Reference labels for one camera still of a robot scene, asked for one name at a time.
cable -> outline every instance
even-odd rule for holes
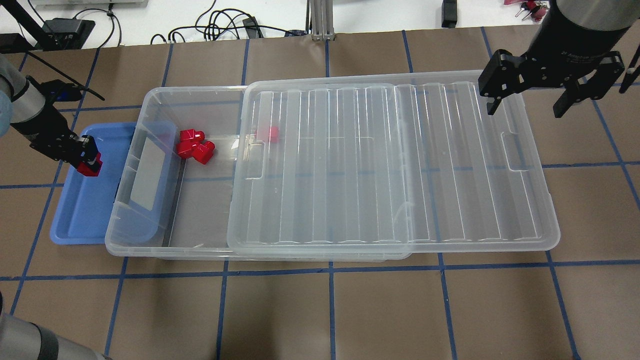
[[[72,83],[76,84],[80,89],[82,89],[82,90],[84,90],[84,91],[86,91],[86,92],[88,92],[88,93],[90,93],[90,94],[92,94],[92,95],[96,96],[98,99],[100,99],[100,100],[104,101],[104,98],[103,98],[100,94],[98,94],[96,91],[94,91],[94,90],[92,90],[92,89],[90,89],[90,88],[88,88],[88,87],[86,87],[86,86],[84,86],[84,85],[80,84],[76,79],[74,79],[74,78],[70,77],[69,75],[65,74],[62,70],[60,70],[60,69],[58,69],[57,67],[55,67],[55,66],[51,65],[50,63],[47,63],[46,61],[44,61],[43,59],[41,59],[41,57],[39,57],[39,56],[37,56],[37,55],[33,54],[31,51],[27,51],[26,53],[27,53],[27,55],[29,55],[30,57],[32,57],[32,58],[34,58],[34,59],[38,60],[39,62],[41,62],[41,63],[42,63],[43,65],[45,65],[46,67],[48,67],[48,68],[50,68],[51,70],[53,70],[53,71],[57,72],[58,74],[60,74],[60,75],[64,76],[67,80],[71,81]]]
[[[214,7],[214,6],[216,6],[216,3],[217,3],[217,2],[218,2],[218,0],[213,0],[213,4],[211,4],[211,6],[207,9],[207,11],[205,11],[204,13],[201,13],[201,14],[200,14],[200,16],[198,16],[198,18],[196,19],[196,23],[195,23],[195,24],[193,24],[193,25],[197,27],[197,26],[198,26],[198,23],[200,22],[200,19],[202,19],[202,18],[204,17],[204,15],[207,15],[207,13],[208,13],[209,11],[211,11],[211,10],[213,9],[213,7]]]
[[[42,26],[46,27],[47,29],[49,29],[49,32],[51,32],[51,38],[53,39],[53,41],[60,46],[60,43],[58,42],[58,38],[56,37],[56,33],[51,29],[51,27],[49,26],[49,24],[47,24],[46,21],[44,21],[44,19],[42,18],[42,16],[40,16],[40,14],[36,11],[36,8],[33,6],[33,4],[31,4],[31,0],[27,0],[27,3],[29,3],[29,6],[31,7],[31,9],[33,10],[33,12],[36,14],[36,16],[38,17],[38,19],[40,19],[40,21],[42,21]]]
[[[111,32],[109,33],[109,36],[107,37],[107,39],[100,46],[98,46],[98,49],[105,46],[109,42],[109,40],[111,40],[111,37],[113,36],[113,32],[115,31],[115,29],[116,29],[116,23],[115,21],[113,21],[113,18],[111,18]]]
[[[184,39],[184,36],[182,36],[182,34],[180,34],[178,31],[173,32],[173,38],[171,39],[173,42],[177,42],[175,41],[175,34],[180,35],[180,37],[182,38],[182,42],[187,42],[187,40]]]
[[[118,19],[118,17],[116,15],[113,16],[114,19],[116,19],[116,22],[118,23],[118,47],[120,46],[120,44],[122,44],[122,27],[120,26],[120,19]]]
[[[80,10],[79,12],[77,12],[71,19],[77,19],[78,15],[82,14],[83,12],[90,12],[90,11],[96,11],[96,12],[103,12],[106,13],[108,12],[105,9],[98,9],[98,8],[88,8],[88,9],[84,9],[84,10]]]
[[[109,40],[111,40],[111,37],[113,36],[113,33],[115,32],[115,29],[116,29],[116,24],[115,24],[116,22],[118,23],[118,45],[116,46],[118,47],[122,44],[122,26],[120,25],[120,19],[118,19],[118,17],[113,13],[112,9],[113,9],[113,3],[109,4],[108,10],[98,9],[98,8],[87,8],[84,10],[80,10],[72,17],[72,19],[77,19],[78,15],[84,12],[96,11],[96,12],[105,13],[111,19],[111,33],[109,34],[109,37],[107,37],[107,39],[102,43],[102,45],[98,46],[98,48],[105,46],[109,42]]]
[[[150,45],[154,44],[154,40],[156,39],[156,37],[160,37],[162,39],[162,41],[166,44],[166,39],[164,38],[164,36],[162,34],[155,34],[154,36],[151,37]]]
[[[44,21],[44,19],[42,18],[42,16],[40,16],[40,14],[36,11],[36,8],[33,6],[33,4],[31,4],[31,0],[27,0],[27,3],[29,3],[29,6],[31,7],[31,9],[33,10],[33,12],[36,14],[36,16],[38,17],[38,19],[40,19],[40,21],[42,21],[42,25],[43,25],[43,26],[46,26],[46,27],[47,27],[47,29],[49,29],[49,31],[50,31],[52,34],[55,34],[55,33],[53,32],[53,30],[49,27],[49,25],[46,23],[46,21]]]
[[[196,19],[196,21],[195,21],[195,23],[193,25],[190,25],[190,26],[179,26],[179,27],[177,27],[175,29],[172,29],[167,34],[166,38],[164,36],[162,36],[162,34],[155,34],[154,36],[151,37],[150,44],[153,44],[153,41],[156,39],[156,37],[160,37],[164,43],[167,43],[167,41],[176,42],[176,35],[180,36],[183,42],[186,42],[186,39],[184,38],[182,33],[178,32],[178,30],[183,30],[183,29],[194,29],[195,31],[197,31],[197,32],[202,34],[202,37],[203,37],[203,39],[205,41],[217,40],[228,31],[234,32],[235,38],[236,39],[240,39],[240,33],[238,32],[238,29],[255,29],[260,37],[264,37],[264,35],[262,34],[262,31],[260,30],[262,28],[282,31],[285,34],[298,36],[298,34],[293,33],[292,31],[285,30],[285,29],[280,29],[280,28],[275,28],[273,26],[267,26],[267,25],[237,26],[236,25],[236,19],[238,19],[240,16],[244,15],[244,16],[247,16],[247,17],[253,18],[253,19],[255,19],[255,17],[253,15],[247,13],[247,12],[244,12],[244,11],[242,11],[240,9],[236,9],[236,8],[226,8],[226,9],[222,9],[222,10],[213,10],[213,8],[215,7],[216,3],[217,3],[217,0],[214,0],[213,3],[211,4],[211,6],[206,11],[204,11],[203,13],[201,13],[198,16],[198,18]],[[234,15],[233,17],[231,17],[229,12],[237,12],[238,14]],[[209,23],[206,26],[201,25],[200,21],[205,16],[207,16],[207,14],[209,14]],[[221,15],[223,17],[226,17],[229,20],[229,23],[226,26],[223,26],[223,27],[218,25],[218,19],[220,18]]]
[[[265,28],[265,29],[271,29],[271,30],[277,30],[277,31],[282,31],[283,33],[286,34],[291,34],[292,36],[297,36],[295,33],[292,33],[289,30],[285,30],[285,29],[280,29],[280,28],[274,28],[273,26],[266,26],[266,25],[249,25],[249,26],[236,26],[234,28],[223,28],[223,29],[227,29],[227,30],[232,30],[232,29],[246,29],[246,28]]]

blue tape line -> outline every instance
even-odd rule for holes
[[[324,76],[326,78],[331,77],[331,72],[329,71],[329,40],[324,41]]]
[[[616,266],[616,265],[640,265],[640,259],[619,260],[581,260],[553,262],[556,267],[573,266]],[[548,263],[497,263],[497,264],[463,264],[444,265],[445,270],[481,270],[481,269],[510,269],[510,268],[544,268]],[[440,270],[440,265],[412,265],[412,266],[362,266],[348,268],[303,268],[291,270],[240,270],[228,272],[227,276],[270,276],[270,275],[298,275],[298,274],[328,274],[350,272],[408,272],[408,271],[435,271]],[[223,272],[174,272],[174,273],[149,273],[149,274],[125,274],[125,279],[166,279],[182,277],[218,277]],[[92,280],[92,279],[119,279],[118,274],[87,274],[87,275],[28,275],[0,276],[0,281],[47,281],[47,280]]]
[[[162,87],[166,86],[166,77],[169,74],[169,65],[171,65],[171,55],[173,54],[173,44],[169,45],[169,54],[166,57],[166,65],[164,66],[164,75],[162,76]]]
[[[125,279],[173,279],[178,277],[217,277],[222,276],[223,272],[167,272],[153,274],[127,274]]]
[[[513,263],[513,264],[469,264],[445,265],[446,270],[478,270],[478,269],[512,269],[512,268],[546,268],[548,263]]]
[[[640,265],[640,259],[558,261],[554,266]]]
[[[22,184],[22,185],[0,185],[0,189],[33,189],[33,188],[60,188],[64,184]]]
[[[24,63],[27,62],[27,53],[24,53],[24,56],[22,57],[22,61],[20,62],[20,66],[18,67],[18,71],[22,71],[22,68],[24,67]]]
[[[620,154],[620,150],[618,150],[618,146],[616,145],[616,142],[613,140],[613,135],[611,134],[611,131],[609,130],[609,126],[607,126],[607,121],[604,119],[604,116],[602,115],[602,111],[600,110],[600,107],[598,106],[598,103],[595,100],[591,100],[591,102],[593,103],[593,107],[595,108],[596,112],[598,113],[598,118],[600,118],[600,123],[602,123],[602,127],[604,128],[605,133],[607,133],[607,137],[609,138],[609,143],[611,143],[611,147],[613,148],[613,152],[615,152],[615,154],[616,154],[618,162],[620,163],[620,167],[622,168],[622,172],[625,174],[625,179],[627,180],[627,184],[629,185],[629,189],[631,190],[631,194],[634,197],[634,200],[636,202],[636,206],[637,206],[638,210],[640,210],[640,198],[638,197],[638,194],[636,192],[636,188],[634,186],[634,182],[633,182],[633,180],[631,180],[631,175],[629,174],[629,171],[627,170],[627,166],[625,165],[625,162],[622,160],[622,155]]]
[[[234,178],[232,176],[221,176],[221,177],[192,177],[190,179],[183,179],[183,183],[199,183],[205,181],[231,181]]]
[[[542,168],[569,168],[569,167],[612,167],[619,166],[620,163],[576,163],[576,164],[548,164],[542,165]]]
[[[218,310],[218,334],[216,337],[216,359],[220,360],[220,354],[222,351],[222,330],[225,319],[225,300],[227,297],[227,272],[229,271],[229,260],[225,260],[225,266],[223,267],[222,287],[220,289],[220,309]]]
[[[578,349],[575,346],[575,340],[573,339],[573,332],[571,331],[571,325],[569,324],[569,316],[566,314],[566,308],[564,307],[564,299],[562,296],[562,292],[560,291],[560,283],[558,282],[558,278],[556,275],[556,268],[554,266],[553,259],[551,258],[551,252],[549,250],[545,251],[547,255],[547,261],[549,265],[549,270],[551,271],[551,279],[554,282],[554,288],[556,289],[556,296],[558,297],[558,304],[560,306],[560,313],[562,314],[562,320],[564,322],[564,329],[566,330],[566,335],[569,337],[569,346],[571,346],[571,352],[573,354],[573,358],[575,360],[580,360],[580,355],[578,355]]]
[[[484,39],[484,46],[486,47],[486,52],[489,54],[489,59],[493,56],[493,51],[491,51],[491,45],[489,45],[489,38],[486,36],[486,30],[484,30],[484,26],[480,27],[480,32],[482,32],[482,38]]]
[[[333,261],[329,261],[329,339],[331,360],[335,360],[335,287],[333,285]]]
[[[447,276],[445,275],[445,264],[442,253],[438,253],[438,265],[440,267],[440,284],[442,285],[442,297],[444,300],[444,313],[447,318],[447,330],[449,331],[449,345],[451,346],[451,359],[458,360],[456,350],[456,339],[453,335],[453,321],[451,320],[451,305],[449,303],[449,290],[447,289]]]
[[[363,266],[351,268],[334,268],[333,272],[395,272],[395,271],[425,271],[440,270],[438,265],[414,266]]]
[[[244,63],[242,65],[242,81],[240,85],[246,85],[246,66],[247,59],[249,58],[249,39],[246,39],[246,43],[244,45]]]
[[[113,329],[116,325],[116,316],[118,314],[118,306],[120,305],[120,295],[122,294],[122,285],[124,283],[124,275],[127,273],[127,263],[129,258],[125,257],[122,260],[122,269],[118,276],[118,289],[116,290],[116,299],[113,301],[113,310],[111,312],[111,321],[109,322],[109,332],[107,332],[107,342],[104,345],[104,354],[109,356],[109,350],[111,350],[111,339],[113,337]]]
[[[411,61],[411,52],[409,52],[409,41],[406,39],[406,31],[402,30],[402,39],[404,41],[404,51],[406,53],[406,62],[409,65],[409,72],[413,72],[413,63]]]
[[[142,108],[142,105],[100,106],[96,108],[83,108],[83,109],[80,109],[80,111],[125,110],[125,109],[140,109],[140,108]]]
[[[321,274],[330,272],[327,268],[308,268],[291,270],[240,270],[228,272],[228,276],[270,276],[270,275],[299,275],[299,274]]]
[[[31,275],[25,276],[25,281],[47,281],[47,280],[104,280],[119,279],[118,274],[87,274],[87,275]]]

blue tray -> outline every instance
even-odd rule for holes
[[[120,176],[135,122],[88,126],[82,135],[92,135],[102,154],[97,177],[85,177],[69,167],[50,236],[60,245],[104,243]]]

black cable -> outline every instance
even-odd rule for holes
[[[160,37],[162,39],[162,41],[166,44],[166,39],[164,38],[164,36],[162,34],[155,34],[154,36],[151,37],[150,45],[154,44],[154,40],[156,39],[156,37]]]
[[[90,11],[103,12],[107,14],[107,16],[111,19],[111,33],[109,34],[109,37],[107,37],[107,39],[102,43],[102,45],[98,46],[98,48],[105,46],[109,42],[109,40],[111,40],[111,37],[113,36],[113,33],[115,32],[115,29],[116,29],[116,22],[118,23],[118,45],[116,46],[118,47],[122,44],[122,26],[120,25],[120,19],[118,19],[118,17],[113,13],[112,9],[113,9],[113,3],[109,4],[108,10],[98,9],[98,8],[87,8],[87,9],[80,10],[72,17],[72,19],[77,19],[78,15],[84,12],[90,12]]]
[[[31,0],[27,0],[27,3],[29,3],[29,6],[31,7],[31,9],[33,10],[33,12],[36,14],[36,16],[38,17],[38,19],[40,19],[40,21],[42,21],[42,26],[46,27],[47,29],[49,29],[49,31],[51,32],[51,37],[53,38],[53,41],[56,42],[56,44],[60,45],[58,43],[58,38],[56,38],[56,33],[51,29],[51,27],[47,24],[46,21],[44,21],[44,19],[42,18],[42,16],[40,16],[40,13],[38,13],[36,11],[36,8],[33,6],[33,4],[31,4]]]
[[[120,44],[122,44],[122,27],[120,26],[120,19],[118,19],[116,15],[114,15],[113,18],[116,19],[116,22],[118,23],[118,45],[117,46],[120,46]]]
[[[84,9],[84,10],[80,10],[77,14],[75,14],[71,19],[77,19],[78,15],[82,14],[83,12],[90,12],[90,11],[96,11],[96,12],[103,12],[106,13],[108,12],[105,9],[98,9],[98,8],[89,8],[89,9]]]
[[[97,93],[97,92],[95,92],[94,90],[92,90],[92,89],[90,89],[90,88],[88,88],[88,87],[86,87],[86,86],[84,86],[84,85],[80,84],[76,79],[74,79],[74,78],[70,77],[69,75],[65,74],[62,70],[60,70],[60,69],[58,69],[57,67],[55,67],[55,66],[51,65],[50,63],[48,63],[48,62],[44,61],[43,59],[41,59],[41,57],[39,57],[39,56],[37,56],[37,55],[33,54],[31,51],[27,51],[26,53],[27,53],[27,55],[29,55],[30,57],[32,57],[32,58],[34,58],[34,59],[38,60],[39,62],[41,62],[41,63],[42,63],[43,65],[45,65],[46,67],[48,67],[48,68],[50,68],[51,70],[53,70],[53,71],[57,72],[58,74],[62,75],[62,76],[63,76],[63,77],[65,77],[67,80],[71,81],[72,83],[76,84],[80,89],[82,89],[82,90],[84,90],[84,91],[86,91],[86,92],[88,92],[88,93],[90,93],[90,94],[92,94],[92,95],[96,96],[98,99],[100,99],[100,100],[104,101],[104,98],[103,98],[100,94],[98,94],[98,93]]]
[[[227,14],[227,13],[226,13],[226,11],[227,11],[227,10],[229,10],[229,9],[224,9],[224,10],[219,11],[219,12],[216,14],[216,17],[213,19],[213,24],[215,24],[215,23],[216,23],[216,21],[218,20],[218,16],[220,16],[220,14],[223,14],[223,15],[224,15],[224,16],[226,16],[226,17],[229,19],[229,21],[230,21],[230,23],[229,23],[229,25],[227,25],[227,27],[229,27],[231,24],[233,24],[234,26],[236,26],[236,22],[234,22],[234,19],[235,19],[235,18],[237,18],[238,16],[243,15],[243,14],[241,13],[241,14],[239,14],[239,15],[236,15],[236,17],[231,18],[231,16],[230,16],[229,14]],[[211,13],[211,16],[209,17],[209,24],[211,24],[211,17],[212,17],[212,16],[213,16],[213,13]],[[217,38],[219,38],[219,37],[220,37],[220,35],[224,34],[225,32],[226,32],[226,30],[225,30],[225,31],[222,31],[221,33],[219,33],[219,34],[218,34],[218,36],[216,36],[216,39],[217,39]],[[236,38],[237,38],[238,40],[240,40],[240,34],[238,33],[238,30],[237,30],[237,29],[236,29]]]
[[[109,42],[109,40],[111,40],[111,37],[113,36],[113,32],[115,30],[116,30],[116,23],[115,21],[113,21],[113,18],[111,18],[111,32],[109,33],[109,36],[107,37],[107,39],[100,46],[98,46],[98,49],[105,46]]]
[[[175,28],[175,29],[173,29],[173,30],[169,31],[169,34],[167,35],[167,37],[168,37],[169,39],[171,39],[171,35],[172,35],[175,31],[178,31],[178,30],[183,30],[183,29],[206,29],[206,28],[207,28],[207,26],[204,26],[204,25],[198,25],[198,26],[196,26],[196,25],[190,25],[190,26],[179,26],[179,27],[177,27],[177,28]]]
[[[200,16],[198,16],[198,18],[196,19],[196,23],[195,23],[195,24],[193,24],[193,25],[197,27],[197,26],[198,26],[198,23],[200,22],[200,19],[202,19],[202,18],[204,17],[204,15],[207,15],[207,13],[208,13],[209,11],[211,11],[211,10],[213,9],[213,7],[214,7],[214,6],[216,6],[216,3],[217,3],[217,2],[218,2],[218,0],[213,0],[213,4],[211,4],[211,6],[207,9],[207,11],[205,11],[204,13],[201,13],[201,14],[200,14]]]
[[[266,26],[266,25],[249,25],[249,26],[236,26],[234,28],[222,28],[222,29],[227,29],[227,30],[231,30],[231,29],[246,29],[246,28],[265,28],[265,29],[271,29],[271,30],[277,30],[277,31],[282,31],[283,33],[286,34],[291,34],[292,36],[297,36],[295,33],[292,33],[289,30],[285,30],[285,29],[280,29],[280,28],[274,28],[273,26]]]
[[[174,32],[173,32],[173,38],[172,38],[172,41],[173,41],[173,42],[177,42],[177,41],[175,40],[175,35],[176,35],[176,34],[180,35],[180,37],[182,38],[182,42],[187,42],[187,40],[185,40],[185,39],[184,39],[184,36],[182,36],[182,34],[180,34],[178,31],[174,31]]]

black device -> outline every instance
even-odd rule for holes
[[[484,68],[478,83],[480,95],[492,98],[487,112],[493,115],[503,98],[532,87],[564,87],[553,107],[557,118],[584,99],[601,99],[625,70],[611,49],[639,15],[637,0],[551,0],[529,49],[521,56],[498,49]]]
[[[260,28],[257,26],[258,21],[255,17],[248,17],[242,20],[242,23],[246,26],[245,30],[249,38],[264,38],[264,36],[262,36],[262,31],[260,31]]]
[[[0,54],[24,53],[33,46],[18,33],[0,34]]]
[[[305,30],[287,30],[286,33],[284,33],[284,37],[285,38],[290,38],[290,37],[303,37],[307,34],[307,32]]]
[[[95,21],[55,18],[45,21],[42,30],[54,37],[63,50],[82,49],[82,46],[95,27]]]
[[[458,0],[442,0],[442,27],[455,28],[458,23]]]

